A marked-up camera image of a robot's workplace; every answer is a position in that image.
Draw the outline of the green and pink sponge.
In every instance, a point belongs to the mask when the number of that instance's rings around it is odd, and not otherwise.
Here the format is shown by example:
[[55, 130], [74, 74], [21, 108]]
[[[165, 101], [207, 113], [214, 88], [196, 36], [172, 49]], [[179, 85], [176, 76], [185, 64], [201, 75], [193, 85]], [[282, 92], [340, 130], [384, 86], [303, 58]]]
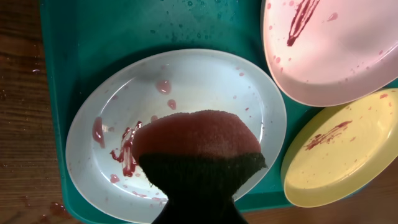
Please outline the green and pink sponge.
[[267, 167], [239, 117], [214, 110], [176, 113], [139, 128], [132, 156], [168, 198], [156, 224], [244, 224], [233, 195]]

